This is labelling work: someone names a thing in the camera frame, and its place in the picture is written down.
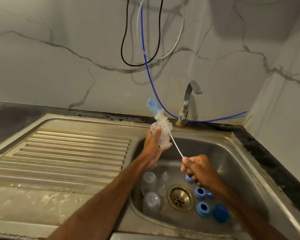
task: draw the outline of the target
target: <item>left hand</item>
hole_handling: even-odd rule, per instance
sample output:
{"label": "left hand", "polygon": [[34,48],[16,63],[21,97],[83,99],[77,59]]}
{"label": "left hand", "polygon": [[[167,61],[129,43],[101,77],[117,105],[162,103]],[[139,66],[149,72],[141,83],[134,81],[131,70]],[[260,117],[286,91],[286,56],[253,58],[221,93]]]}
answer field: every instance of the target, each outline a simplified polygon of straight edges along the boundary
{"label": "left hand", "polygon": [[158,140],[161,136],[161,127],[158,126],[156,133],[152,135],[151,130],[148,131],[144,142],[144,148],[140,154],[141,158],[147,160],[146,169],[151,168],[159,160],[163,150],[160,149]]}

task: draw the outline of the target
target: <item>sink drain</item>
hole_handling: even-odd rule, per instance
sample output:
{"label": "sink drain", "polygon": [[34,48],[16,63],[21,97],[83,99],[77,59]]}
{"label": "sink drain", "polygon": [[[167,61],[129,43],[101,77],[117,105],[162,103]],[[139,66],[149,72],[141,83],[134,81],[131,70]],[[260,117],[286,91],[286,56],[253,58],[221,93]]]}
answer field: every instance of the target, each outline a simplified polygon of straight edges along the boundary
{"label": "sink drain", "polygon": [[189,211],[193,208],[191,194],[182,187],[172,185],[167,191],[169,204],[179,211]]}

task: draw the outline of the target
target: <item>faucet spout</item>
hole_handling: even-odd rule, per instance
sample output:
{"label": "faucet spout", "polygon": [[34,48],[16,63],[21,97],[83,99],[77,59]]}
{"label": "faucet spout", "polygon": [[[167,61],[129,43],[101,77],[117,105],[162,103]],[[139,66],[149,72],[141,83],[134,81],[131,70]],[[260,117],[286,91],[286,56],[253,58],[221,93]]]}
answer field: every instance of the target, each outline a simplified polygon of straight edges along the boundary
{"label": "faucet spout", "polygon": [[185,125],[188,123],[187,109],[188,109],[188,104],[189,104],[192,90],[195,92],[195,94],[202,94],[202,89],[200,88],[199,84],[195,80],[190,81],[187,86],[187,89],[185,90],[182,108],[179,113],[178,122],[181,125]]}

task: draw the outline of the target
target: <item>countertop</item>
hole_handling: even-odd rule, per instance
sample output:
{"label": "countertop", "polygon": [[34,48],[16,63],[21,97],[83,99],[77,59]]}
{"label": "countertop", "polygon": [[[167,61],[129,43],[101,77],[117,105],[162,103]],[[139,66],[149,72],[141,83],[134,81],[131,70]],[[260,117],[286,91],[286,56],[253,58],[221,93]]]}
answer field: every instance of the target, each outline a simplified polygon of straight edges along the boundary
{"label": "countertop", "polygon": [[[155,122],[154,118],[146,116],[0,102],[0,143],[47,113],[147,123],[149,125]],[[233,133],[245,149],[270,175],[278,187],[287,195],[291,200],[292,205],[300,211],[300,182],[286,170],[284,166],[271,155],[271,153],[256,141],[244,127],[216,123],[188,123],[187,126],[193,129]]]}

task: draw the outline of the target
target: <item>forearm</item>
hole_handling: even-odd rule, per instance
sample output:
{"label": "forearm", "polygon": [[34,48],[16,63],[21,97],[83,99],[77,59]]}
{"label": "forearm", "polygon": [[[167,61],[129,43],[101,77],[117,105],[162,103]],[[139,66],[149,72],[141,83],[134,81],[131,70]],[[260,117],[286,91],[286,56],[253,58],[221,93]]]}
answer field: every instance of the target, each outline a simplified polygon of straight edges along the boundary
{"label": "forearm", "polygon": [[107,187],[57,228],[47,240],[106,240],[145,168],[146,160],[138,157]]}
{"label": "forearm", "polygon": [[253,240],[287,240],[228,186],[222,186],[215,191],[215,195],[236,216],[236,219]]}

